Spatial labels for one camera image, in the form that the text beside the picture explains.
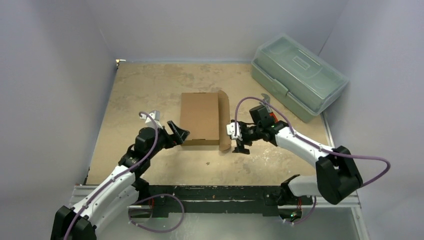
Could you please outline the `brown cardboard box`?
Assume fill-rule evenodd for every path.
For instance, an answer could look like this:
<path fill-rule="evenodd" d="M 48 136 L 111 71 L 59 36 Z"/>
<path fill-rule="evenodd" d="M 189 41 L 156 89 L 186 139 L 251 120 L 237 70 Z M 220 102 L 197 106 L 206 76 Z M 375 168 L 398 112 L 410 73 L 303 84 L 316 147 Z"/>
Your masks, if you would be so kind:
<path fill-rule="evenodd" d="M 190 132 L 184 146 L 218 146 L 221 152 L 231 148 L 227 135 L 230 101 L 223 90 L 184 92 L 181 94 L 179 126 Z"/>

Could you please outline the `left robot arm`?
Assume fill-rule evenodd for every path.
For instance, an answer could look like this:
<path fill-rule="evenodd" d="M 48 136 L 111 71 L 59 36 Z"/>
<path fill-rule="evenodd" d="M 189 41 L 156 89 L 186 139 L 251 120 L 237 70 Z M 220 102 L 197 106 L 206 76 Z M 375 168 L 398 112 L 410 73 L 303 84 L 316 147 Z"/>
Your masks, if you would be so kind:
<path fill-rule="evenodd" d="M 131 204 L 151 199 L 149 183 L 141 175 L 161 150 L 181 145 L 188 130 L 168 121 L 168 134 L 157 121 L 139 130 L 111 174 L 95 190 L 71 207 L 62 206 L 54 216 L 52 240 L 96 240 L 109 223 Z"/>

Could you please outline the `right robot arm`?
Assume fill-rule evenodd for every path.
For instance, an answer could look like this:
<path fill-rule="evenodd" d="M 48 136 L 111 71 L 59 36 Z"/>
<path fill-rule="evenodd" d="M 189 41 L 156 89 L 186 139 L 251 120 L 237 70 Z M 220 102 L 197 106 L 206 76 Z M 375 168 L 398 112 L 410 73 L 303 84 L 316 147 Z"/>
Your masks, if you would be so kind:
<path fill-rule="evenodd" d="M 292 204 L 300 197 L 318 196 L 337 205 L 344 198 L 364 185 L 362 176 L 350 151 L 339 146 L 322 145 L 289 128 L 289 124 L 277 121 L 265 106 L 252 108 L 252 124 L 232 120 L 226 125 L 226 133 L 236 141 L 234 153 L 250 154 L 247 146 L 263 140 L 275 147 L 290 151 L 315 169 L 315 175 L 296 174 L 280 185 L 276 198 L 279 205 Z"/>

